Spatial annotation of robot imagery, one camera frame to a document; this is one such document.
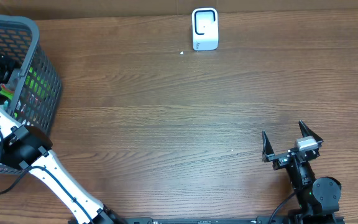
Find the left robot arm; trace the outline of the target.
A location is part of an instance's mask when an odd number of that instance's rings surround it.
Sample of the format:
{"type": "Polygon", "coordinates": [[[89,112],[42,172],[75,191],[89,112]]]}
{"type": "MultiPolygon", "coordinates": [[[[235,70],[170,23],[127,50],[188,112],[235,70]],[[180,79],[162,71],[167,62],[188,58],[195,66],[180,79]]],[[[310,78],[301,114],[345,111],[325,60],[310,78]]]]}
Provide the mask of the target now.
{"type": "MultiPolygon", "coordinates": [[[[0,61],[0,75],[10,72],[0,61]]],[[[124,219],[88,193],[63,167],[52,150],[51,140],[36,126],[20,124],[0,107],[0,164],[41,180],[71,211],[77,223],[124,223],[124,219]]],[[[0,190],[8,193],[12,187],[0,190]]]]}

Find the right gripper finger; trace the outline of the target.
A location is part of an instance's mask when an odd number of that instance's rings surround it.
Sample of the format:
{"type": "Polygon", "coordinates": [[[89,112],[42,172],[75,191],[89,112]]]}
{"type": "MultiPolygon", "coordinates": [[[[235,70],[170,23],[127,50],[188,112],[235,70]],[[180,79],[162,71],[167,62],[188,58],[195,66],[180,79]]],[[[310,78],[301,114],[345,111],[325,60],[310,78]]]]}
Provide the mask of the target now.
{"type": "Polygon", "coordinates": [[[301,134],[304,138],[311,136],[318,144],[323,143],[323,139],[320,136],[318,136],[315,132],[313,132],[309,127],[307,127],[304,121],[299,120],[298,125],[300,127],[301,134]]]}
{"type": "Polygon", "coordinates": [[[269,162],[271,158],[275,155],[275,153],[273,151],[272,145],[265,131],[262,131],[262,141],[263,141],[262,161],[269,162]]]}

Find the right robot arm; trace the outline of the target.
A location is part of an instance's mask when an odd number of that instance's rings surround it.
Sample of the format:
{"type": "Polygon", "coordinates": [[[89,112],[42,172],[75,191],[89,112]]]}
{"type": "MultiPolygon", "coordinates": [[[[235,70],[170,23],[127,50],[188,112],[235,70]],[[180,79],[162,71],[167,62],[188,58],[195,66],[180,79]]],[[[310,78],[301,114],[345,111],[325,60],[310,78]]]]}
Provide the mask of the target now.
{"type": "Polygon", "coordinates": [[[300,120],[302,137],[295,146],[282,154],[276,154],[262,131],[262,161],[271,162],[274,170],[285,169],[293,193],[281,202],[273,213],[257,219],[259,223],[340,224],[343,217],[335,216],[340,210],[341,183],[334,177],[316,178],[310,161],[319,157],[323,139],[300,120]]]}

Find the green snack packet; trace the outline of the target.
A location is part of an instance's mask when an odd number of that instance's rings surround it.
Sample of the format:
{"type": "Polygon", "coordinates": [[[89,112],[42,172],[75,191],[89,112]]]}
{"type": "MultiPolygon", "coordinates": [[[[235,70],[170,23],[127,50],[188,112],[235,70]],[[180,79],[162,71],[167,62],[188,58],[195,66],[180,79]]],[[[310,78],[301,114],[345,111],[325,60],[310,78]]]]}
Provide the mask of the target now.
{"type": "Polygon", "coordinates": [[[20,123],[28,122],[47,129],[55,116],[62,92],[62,83],[51,69],[30,67],[15,90],[0,86],[0,95],[7,97],[7,112],[20,123]]]}

